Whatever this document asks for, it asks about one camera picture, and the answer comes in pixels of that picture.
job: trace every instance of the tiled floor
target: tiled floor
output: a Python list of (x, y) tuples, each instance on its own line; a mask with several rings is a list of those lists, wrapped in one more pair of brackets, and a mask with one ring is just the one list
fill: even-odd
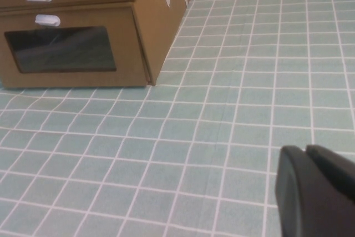
[(355, 159), (355, 0), (194, 0), (140, 89), (0, 91), (0, 236), (280, 236), (280, 146)]

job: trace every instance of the black plastic object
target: black plastic object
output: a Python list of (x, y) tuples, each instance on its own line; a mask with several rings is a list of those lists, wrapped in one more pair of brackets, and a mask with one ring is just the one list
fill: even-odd
[(283, 237), (355, 236), (355, 164), (309, 145), (281, 149), (276, 200)]

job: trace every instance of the white grout line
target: white grout line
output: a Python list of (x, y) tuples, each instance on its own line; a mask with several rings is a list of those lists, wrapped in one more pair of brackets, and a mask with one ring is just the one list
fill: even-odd
[[(118, 148), (118, 150), (117, 150), (117, 152), (116, 152), (115, 159), (118, 158), (118, 155), (119, 155), (119, 153), (121, 152), (121, 149), (122, 149), (122, 147), (123, 147), (123, 144), (124, 144), (126, 138), (127, 138), (128, 135), (129, 135), (129, 131), (131, 130), (131, 127), (132, 127), (133, 123), (134, 123), (134, 122), (136, 121), (136, 119), (138, 118), (138, 114), (139, 114), (140, 111), (142, 110), (142, 108), (143, 108), (143, 106), (144, 106), (144, 104), (145, 104), (145, 101), (146, 101), (146, 99), (147, 99), (148, 96), (149, 96), (150, 90), (151, 90), (151, 87), (149, 87), (149, 89), (148, 89), (148, 91), (147, 91), (147, 93), (146, 93), (146, 96), (145, 96), (145, 98), (143, 99), (143, 101), (142, 101), (142, 103), (141, 103), (141, 105), (140, 105), (140, 108), (139, 108), (139, 110), (138, 110), (136, 116), (133, 118), (133, 120), (132, 120), (131, 123), (129, 124), (129, 126), (128, 126), (128, 128), (127, 128), (127, 131), (126, 131), (126, 135), (125, 135), (125, 137), (123, 138), (123, 140), (121, 141), (120, 146), (119, 146), (119, 148)], [(82, 225), (83, 225), (84, 222), (85, 222), (85, 219), (87, 218), (87, 216), (88, 216), (89, 213), (91, 212), (91, 209), (93, 208), (93, 206), (94, 206), (94, 204), (95, 204), (95, 202), (96, 202), (96, 199), (97, 199), (97, 197), (99, 196), (99, 194), (100, 194), (100, 192), (101, 192), (101, 190), (102, 190), (102, 187), (104, 186), (104, 183), (105, 183), (107, 177), (109, 176), (109, 174), (110, 174), (110, 172), (111, 172), (111, 170), (112, 170), (112, 168), (113, 168), (115, 162), (116, 162), (115, 160), (112, 160), (112, 162), (111, 162), (111, 164), (110, 164), (110, 167), (109, 167), (109, 169), (107, 170), (107, 172), (106, 172), (106, 174), (105, 174), (103, 180), (99, 183), (100, 186), (99, 186), (97, 192), (95, 193), (94, 198), (93, 198), (93, 200), (91, 201), (91, 204), (90, 204), (90, 206), (89, 206), (87, 212), (85, 213), (85, 215), (83, 216), (81, 222), (79, 223), (79, 225), (78, 225), (78, 227), (77, 227), (77, 230), (76, 230), (75, 233), (74, 233), (74, 237), (78, 235), (78, 233), (80, 232), (80, 229), (81, 229)]]
[(350, 104), (350, 108), (351, 108), (351, 117), (352, 117), (353, 127), (354, 127), (353, 129), (355, 130), (354, 106), (353, 106), (353, 100), (352, 100), (352, 96), (351, 96), (351, 92), (350, 92), (349, 78), (348, 78), (348, 74), (347, 74), (347, 66), (346, 66), (345, 59), (344, 59), (343, 43), (342, 43), (342, 38), (341, 38), (341, 35), (340, 35), (340, 31), (339, 31), (339, 21), (338, 21), (338, 18), (337, 18), (337, 12), (336, 12), (336, 9), (335, 9), (334, 0), (332, 0), (332, 4), (333, 4), (333, 9), (334, 9), (334, 17), (335, 17), (335, 23), (336, 23), (336, 27), (337, 27), (337, 35), (338, 35), (340, 53), (341, 53), (343, 69), (344, 69), (345, 83), (346, 83), (346, 88), (347, 88), (347, 92), (348, 92), (349, 104)]
[[(251, 26), (251, 33), (253, 32), (253, 29), (254, 29), (256, 15), (257, 15), (257, 9), (258, 8), (255, 9), (253, 24)], [(250, 35), (250, 38), (249, 38), (249, 46), (248, 46), (246, 55), (249, 55), (251, 41), (252, 41), (252, 34)], [(242, 76), (241, 76), (241, 80), (240, 80), (240, 87), (242, 87), (243, 82), (244, 82), (244, 75), (245, 75), (246, 66), (247, 66), (247, 59), (245, 59), (245, 61), (244, 61), (243, 72), (242, 72)], [(226, 176), (226, 169), (227, 169), (228, 159), (229, 159), (229, 155), (230, 155), (231, 143), (233, 140), (235, 122), (237, 120), (239, 102), (240, 102), (240, 94), (238, 94), (238, 97), (237, 97), (236, 108), (235, 108), (234, 117), (233, 117), (233, 125), (232, 125), (231, 132), (229, 135), (227, 154), (226, 154), (226, 158), (224, 161), (224, 167), (223, 167), (223, 171), (222, 171), (221, 184), (220, 184), (219, 193), (218, 193), (218, 200), (217, 200), (217, 205), (216, 205), (216, 210), (215, 210), (214, 222), (212, 225), (212, 237), (215, 236), (215, 233), (217, 230), (217, 223), (218, 223), (218, 217), (219, 217), (219, 212), (220, 212), (220, 206), (221, 206), (221, 201), (222, 201), (222, 196), (223, 196), (223, 188), (224, 188), (224, 182), (225, 182), (225, 176)]]
[[(53, 152), (55, 152), (55, 151), (58, 149), (59, 144), (61, 143), (61, 141), (62, 141), (62, 139), (64, 138), (64, 136), (65, 136), (66, 134), (69, 134), (69, 133), (70, 133), (70, 132), (69, 132), (70, 127), (71, 127), (71, 126), (73, 125), (73, 123), (75, 122), (75, 119), (76, 119), (76, 118), (81, 114), (81, 112), (88, 106), (88, 104), (90, 103), (90, 100), (91, 100), (92, 96), (95, 94), (96, 91), (97, 91), (97, 89), (95, 89), (95, 90), (92, 92), (92, 94), (91, 94), (89, 100), (86, 102), (86, 104), (84, 105), (84, 107), (76, 114), (76, 116), (73, 118), (72, 122), (68, 125), (68, 127), (67, 127), (67, 132), (66, 132), (64, 135), (61, 136), (61, 138), (60, 138), (59, 142), (57, 143), (57, 145), (55, 146)], [(84, 154), (86, 153), (86, 151), (89, 149), (89, 146), (90, 146), (91, 142), (93, 141), (93, 139), (94, 139), (94, 135), (92, 136), (91, 140), (89, 141), (89, 144), (88, 144), (88, 146), (87, 146), (85, 152), (83, 153), (83, 155), (84, 155)], [(53, 155), (54, 155), (54, 153), (51, 153), (51, 155), (50, 155), (49, 158), (47, 159), (46, 163), (51, 159), (51, 157), (52, 157)], [(73, 170), (71, 171), (71, 173), (70, 173), (70, 175), (69, 175), (68, 178), (71, 178), (71, 177), (73, 176), (74, 172), (76, 171), (76, 169), (78, 168), (78, 166), (80, 165), (80, 163), (82, 162), (82, 160), (83, 160), (83, 158), (84, 158), (83, 155), (80, 156), (78, 162), (76, 163), (75, 167), (74, 167)], [(44, 169), (46, 163), (42, 165), (41, 169), (37, 172), (37, 174), (39, 174), (39, 173), (42, 171), (42, 169)], [(43, 223), (45, 222), (45, 220), (46, 220), (47, 217), (49, 216), (49, 214), (50, 214), (50, 212), (52, 211), (53, 207), (55, 206), (55, 204), (56, 204), (57, 201), (59, 200), (60, 196), (62, 195), (62, 192), (64, 192), (64, 189), (67, 187), (68, 182), (69, 182), (69, 180), (67, 180), (67, 181), (64, 183), (64, 185), (62, 186), (62, 188), (61, 188), (61, 190), (59, 191), (57, 197), (55, 198), (53, 204), (52, 204), (51, 207), (48, 209), (48, 211), (47, 211), (47, 213), (45, 214), (44, 218), (43, 218), (42, 221), (39, 223), (39, 225), (36, 227), (35, 231), (33, 232), (33, 235), (36, 235), (37, 231), (40, 229), (40, 227), (43, 225)]]
[(313, 86), (312, 86), (312, 64), (311, 64), (311, 46), (310, 46), (310, 23), (308, 5), (306, 5), (306, 21), (307, 21), (307, 55), (308, 55), (308, 83), (309, 83), (309, 98), (310, 98), (310, 119), (311, 119), (311, 141), (315, 143), (315, 129), (314, 129), (314, 116), (313, 116)]
[[(280, 18), (278, 24), (278, 36), (277, 36), (277, 49), (276, 49), (276, 63), (275, 63), (275, 72), (273, 78), (273, 90), (272, 90), (272, 102), (271, 102), (271, 116), (270, 116), (270, 131), (269, 131), (269, 140), (267, 149), (267, 172), (269, 173), (271, 167), (271, 146), (272, 146), (272, 133), (273, 133), (273, 119), (274, 119), (274, 111), (275, 111), (275, 95), (276, 95), (276, 82), (277, 82), (277, 67), (278, 67), (278, 58), (280, 52), (280, 34), (281, 34), (281, 17), (282, 17), (282, 8), (280, 8)], [(266, 236), (266, 227), (267, 227), (267, 203), (268, 203), (268, 192), (269, 192), (269, 183), (270, 176), (266, 174), (266, 182), (265, 182), (265, 198), (264, 198), (264, 207), (263, 207), (263, 219), (262, 219), (262, 237)]]
[[(232, 13), (233, 11), (231, 11), (231, 15), (230, 15), (230, 18), (229, 18), (229, 22), (231, 21), (231, 18), (232, 18)], [(226, 27), (225, 29), (225, 35), (228, 31), (228, 27)], [(178, 200), (178, 196), (179, 196), (179, 192), (180, 192), (180, 189), (181, 189), (181, 186), (182, 186), (182, 181), (184, 180), (184, 176), (185, 176), (185, 173), (186, 173), (186, 169), (187, 169), (187, 164), (188, 164), (188, 161), (189, 161), (189, 157), (190, 157), (190, 153), (191, 153), (191, 150), (192, 150), (192, 146), (195, 142), (195, 139), (196, 139), (196, 135), (197, 135), (197, 130), (199, 128), (199, 125), (200, 125), (200, 121), (201, 121), (201, 118), (202, 118), (202, 114), (204, 112), (204, 109), (205, 109), (205, 106), (206, 106), (206, 103), (207, 103), (207, 99), (208, 99), (208, 96), (209, 96), (209, 91), (210, 91), (210, 88), (211, 88), (211, 84), (212, 84), (212, 80), (213, 80), (213, 77), (214, 77), (214, 73), (215, 73), (215, 70), (217, 68), (217, 64), (218, 64), (218, 58), (219, 56), (221, 55), (221, 52), (222, 52), (222, 46), (220, 47), (219, 49), (219, 54), (217, 56), (217, 59), (215, 60), (215, 64), (214, 64), (214, 68), (213, 68), (213, 72), (212, 72), (212, 76), (210, 78), (210, 81), (209, 81), (209, 86), (207, 88), (207, 92), (206, 92), (206, 95), (205, 95), (205, 99), (204, 99), (204, 103), (202, 105), (202, 109), (200, 111), (200, 114), (199, 114), (199, 117), (197, 119), (197, 122), (196, 122), (196, 125), (195, 125), (195, 129), (194, 129), (194, 133), (192, 135), (192, 142), (191, 144), (189, 145), (189, 148), (187, 150), (187, 155), (186, 155), (186, 159), (185, 159), (185, 163), (184, 163), (184, 166), (182, 168), (182, 173), (181, 173), (181, 177), (180, 177), (180, 180), (179, 180), (179, 183), (177, 185), (177, 188), (176, 188), (176, 192), (175, 192), (175, 195), (174, 195), (174, 199), (173, 199), (173, 203), (172, 203), (172, 206), (171, 206), (171, 209), (170, 209), (170, 212), (169, 212), (169, 216), (168, 216), (168, 219), (167, 219), (167, 222), (166, 222), (166, 226), (165, 226), (165, 229), (164, 229), (164, 233), (163, 233), (163, 237), (166, 237), (166, 235), (168, 234), (168, 230), (169, 230), (169, 226), (171, 224), (171, 220), (173, 219), (173, 214), (174, 214), (174, 210), (175, 210), (175, 205), (176, 205), (176, 202)]]

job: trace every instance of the black object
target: black object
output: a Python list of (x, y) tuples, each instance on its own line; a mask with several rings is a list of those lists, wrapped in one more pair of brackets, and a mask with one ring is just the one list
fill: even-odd
[(276, 200), (283, 237), (355, 236), (355, 164), (317, 145), (281, 149)]

